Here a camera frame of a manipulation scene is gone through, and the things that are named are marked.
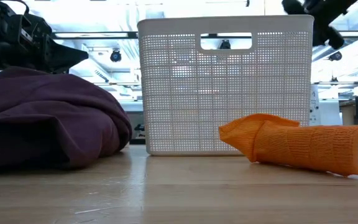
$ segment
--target white wall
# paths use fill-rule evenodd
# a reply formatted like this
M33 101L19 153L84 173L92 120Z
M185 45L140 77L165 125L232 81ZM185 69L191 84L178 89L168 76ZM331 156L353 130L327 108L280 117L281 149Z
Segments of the white wall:
M321 125L342 125L342 118L339 114L339 101L319 102Z
M124 111L143 111L142 101L119 101Z

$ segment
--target black camera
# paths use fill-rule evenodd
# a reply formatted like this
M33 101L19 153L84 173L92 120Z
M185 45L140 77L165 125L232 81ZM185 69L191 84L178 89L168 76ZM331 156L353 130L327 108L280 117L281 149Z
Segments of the black camera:
M335 61L335 60L340 60L342 59L342 53L340 52L335 52L332 55L328 56L328 60L330 61Z
M112 62L119 62L121 61L121 53L119 52L119 50L113 50L111 56L110 56L110 60Z
M219 49L231 49L231 44L229 40L222 40L221 45L218 47Z

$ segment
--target ceiling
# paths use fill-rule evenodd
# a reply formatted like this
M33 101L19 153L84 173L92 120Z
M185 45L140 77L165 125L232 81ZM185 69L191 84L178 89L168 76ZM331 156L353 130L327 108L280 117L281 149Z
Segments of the ceiling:
M137 31L143 19L200 16L256 16L284 15L282 0L25 0L30 13L43 17L54 32L116 32ZM6 2L17 13L24 12L18 2ZM358 2L345 16L332 24L338 30L358 30ZM71 69L75 75L97 83L119 100L141 99L139 47L137 40L75 39L56 40L59 44L87 50L89 59ZM110 55L120 49L122 60L112 62ZM340 49L340 61L326 60L336 51L320 46L313 49L312 82L329 82L337 77L340 82L358 82L358 39L347 39ZM121 83L109 86L105 80ZM320 98L348 98L358 94L358 85L320 85Z

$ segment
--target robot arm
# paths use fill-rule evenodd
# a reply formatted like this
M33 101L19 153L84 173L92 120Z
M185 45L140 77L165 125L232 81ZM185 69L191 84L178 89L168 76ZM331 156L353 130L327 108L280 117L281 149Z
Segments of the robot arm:
M288 14L309 14L314 17L313 46L328 44L339 49L344 44L344 39L339 32L329 26L341 14L346 14L347 9L357 0L305 0L302 5L297 0L283 0L282 4Z
M88 58L84 51L56 44L45 20L28 12L26 5L24 15L17 15L0 2L0 70L20 66L60 73Z

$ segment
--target folded fabric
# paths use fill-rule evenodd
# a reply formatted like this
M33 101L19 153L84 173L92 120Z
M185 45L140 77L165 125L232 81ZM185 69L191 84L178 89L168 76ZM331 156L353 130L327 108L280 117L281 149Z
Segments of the folded fabric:
M219 127L219 134L251 162L358 175L358 126L299 127L297 121L253 114Z
M122 149L131 130L117 100L82 78L17 67L0 72L0 167L83 167Z

